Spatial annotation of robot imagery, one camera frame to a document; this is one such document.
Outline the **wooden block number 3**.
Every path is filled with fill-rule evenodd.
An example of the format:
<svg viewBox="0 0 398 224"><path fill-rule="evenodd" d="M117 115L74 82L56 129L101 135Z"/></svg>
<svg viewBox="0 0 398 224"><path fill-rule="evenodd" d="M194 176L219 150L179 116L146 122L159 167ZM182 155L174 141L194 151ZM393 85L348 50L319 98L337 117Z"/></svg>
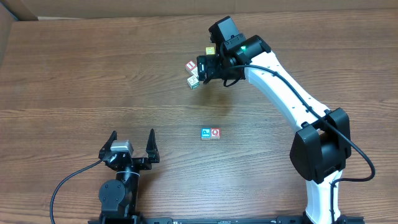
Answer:
<svg viewBox="0 0 398 224"><path fill-rule="evenodd" d="M210 140L211 139L211 129L210 128L202 128L201 129L201 139L202 140Z"/></svg>

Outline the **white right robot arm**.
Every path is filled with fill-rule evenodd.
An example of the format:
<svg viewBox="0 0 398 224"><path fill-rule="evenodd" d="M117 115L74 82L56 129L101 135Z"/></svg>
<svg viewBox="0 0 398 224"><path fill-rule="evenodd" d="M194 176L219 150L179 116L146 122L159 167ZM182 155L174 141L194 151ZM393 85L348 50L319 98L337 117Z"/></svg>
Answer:
<svg viewBox="0 0 398 224"><path fill-rule="evenodd" d="M247 80L286 118L295 136L290 160L306 181L305 223L343 223L338 186L351 156L349 118L330 110L307 93L283 68L271 47L258 35L212 37L215 52L197 57L203 83L222 79L225 87Z"/></svg>

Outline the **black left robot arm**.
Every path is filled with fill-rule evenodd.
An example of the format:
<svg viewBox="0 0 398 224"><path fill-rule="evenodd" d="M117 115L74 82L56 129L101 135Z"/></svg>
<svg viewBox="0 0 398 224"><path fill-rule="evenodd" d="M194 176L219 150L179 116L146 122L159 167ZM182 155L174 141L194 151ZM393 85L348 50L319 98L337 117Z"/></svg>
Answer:
<svg viewBox="0 0 398 224"><path fill-rule="evenodd" d="M99 151L99 159L116 172L116 177L99 189L99 223L139 223L142 220L136 211L140 171L151 170L152 164L160 162L153 129L147 141L147 156L133 157L133 152L131 142L118 140L116 131Z"/></svg>

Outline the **wooden block red Q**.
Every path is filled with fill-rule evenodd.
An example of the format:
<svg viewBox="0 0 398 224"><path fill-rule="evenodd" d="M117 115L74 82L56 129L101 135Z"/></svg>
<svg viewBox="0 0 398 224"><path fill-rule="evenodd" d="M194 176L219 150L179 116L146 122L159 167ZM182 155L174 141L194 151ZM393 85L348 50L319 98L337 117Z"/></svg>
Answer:
<svg viewBox="0 0 398 224"><path fill-rule="evenodd" d="M210 138L211 139L220 139L221 137L221 129L220 128L211 128L210 129Z"/></svg>

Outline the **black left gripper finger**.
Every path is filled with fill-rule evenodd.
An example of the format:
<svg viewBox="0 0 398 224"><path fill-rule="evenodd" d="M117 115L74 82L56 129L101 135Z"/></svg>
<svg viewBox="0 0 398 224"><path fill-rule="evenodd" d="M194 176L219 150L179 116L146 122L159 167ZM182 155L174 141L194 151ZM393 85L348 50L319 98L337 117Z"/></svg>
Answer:
<svg viewBox="0 0 398 224"><path fill-rule="evenodd" d="M109 137L109 139L105 142L103 147L99 150L99 159L103 159L108 151L110 151L111 145L113 141L117 140L117 132L113 131Z"/></svg>
<svg viewBox="0 0 398 224"><path fill-rule="evenodd" d="M150 163L159 163L160 155L159 150L155 141L155 131L154 129L150 130L149 138L146 146L146 153L148 155L148 160Z"/></svg>

